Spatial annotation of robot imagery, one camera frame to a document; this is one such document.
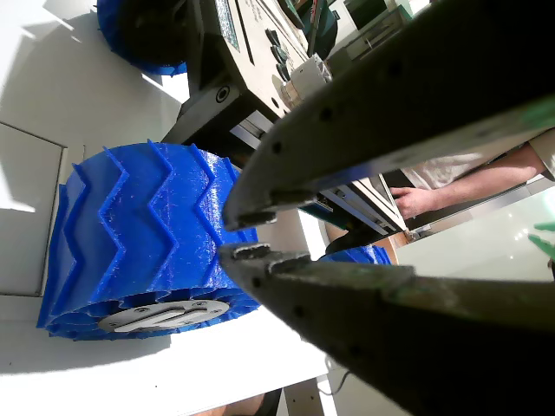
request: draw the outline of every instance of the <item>metal hub plate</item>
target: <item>metal hub plate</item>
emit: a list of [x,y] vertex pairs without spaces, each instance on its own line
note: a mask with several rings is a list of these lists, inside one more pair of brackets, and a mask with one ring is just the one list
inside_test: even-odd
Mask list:
[[108,316],[98,327],[108,332],[150,332],[185,327],[211,320],[227,312],[220,301],[179,301],[131,308]]

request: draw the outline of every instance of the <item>blue wheel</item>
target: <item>blue wheel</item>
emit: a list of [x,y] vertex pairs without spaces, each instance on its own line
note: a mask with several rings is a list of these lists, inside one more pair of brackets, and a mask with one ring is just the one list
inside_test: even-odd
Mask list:
[[155,75],[186,72],[186,2],[98,0],[98,23],[117,55]]
[[[220,213],[237,178],[228,159],[149,141],[74,168],[60,186],[39,328],[73,340],[145,338],[258,307],[219,265],[221,244],[258,241],[254,230],[224,230]],[[171,321],[180,310],[185,318]]]
[[388,252],[383,247],[367,245],[354,249],[342,250],[337,253],[328,254],[320,262],[345,262],[345,263],[370,263],[370,264],[391,264]]

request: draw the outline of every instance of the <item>hand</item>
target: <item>hand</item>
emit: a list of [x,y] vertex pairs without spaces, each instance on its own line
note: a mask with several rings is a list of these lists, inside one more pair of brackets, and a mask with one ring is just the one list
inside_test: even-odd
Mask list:
[[390,188],[389,190],[396,197],[397,208],[399,208],[399,212],[404,219],[440,208],[434,190],[429,191],[419,188]]

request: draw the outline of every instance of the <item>cable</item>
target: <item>cable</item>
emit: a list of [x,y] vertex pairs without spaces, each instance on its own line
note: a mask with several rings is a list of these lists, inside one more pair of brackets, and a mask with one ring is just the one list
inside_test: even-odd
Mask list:
[[349,370],[345,372],[345,374],[344,374],[343,377],[341,378],[341,381],[339,381],[339,386],[337,386],[337,389],[336,389],[335,392],[326,393],[324,390],[320,390],[319,388],[318,388],[318,391],[319,391],[321,394],[325,394],[326,396],[335,396],[335,395],[338,394],[339,391],[343,388],[343,384],[345,384],[345,380],[347,380],[347,376],[348,376],[349,374],[351,374],[351,372],[350,372]]

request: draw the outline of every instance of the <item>white sleeve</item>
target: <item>white sleeve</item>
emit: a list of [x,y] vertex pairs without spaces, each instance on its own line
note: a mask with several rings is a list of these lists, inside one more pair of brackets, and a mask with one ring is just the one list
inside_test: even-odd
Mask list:
[[549,173],[555,177],[555,128],[530,140],[530,146],[539,156]]

